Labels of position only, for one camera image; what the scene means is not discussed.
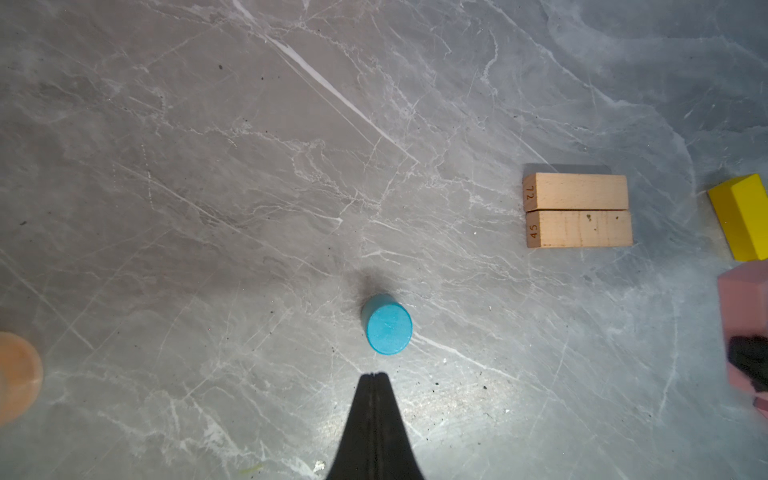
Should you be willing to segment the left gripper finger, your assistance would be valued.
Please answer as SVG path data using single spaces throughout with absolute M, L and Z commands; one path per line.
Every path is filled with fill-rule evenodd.
M 329 479 L 421 479 L 390 379 L 360 377 Z

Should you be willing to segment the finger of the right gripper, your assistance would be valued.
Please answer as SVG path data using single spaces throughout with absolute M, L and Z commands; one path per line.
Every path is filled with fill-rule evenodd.
M 767 391 L 767 338 L 734 336 L 728 345 L 727 359 L 746 375 L 756 392 Z

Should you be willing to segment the light pink wood block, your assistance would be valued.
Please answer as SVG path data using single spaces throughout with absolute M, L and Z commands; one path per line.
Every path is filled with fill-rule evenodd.
M 767 261 L 749 261 L 717 278 L 725 350 L 732 337 L 767 336 Z

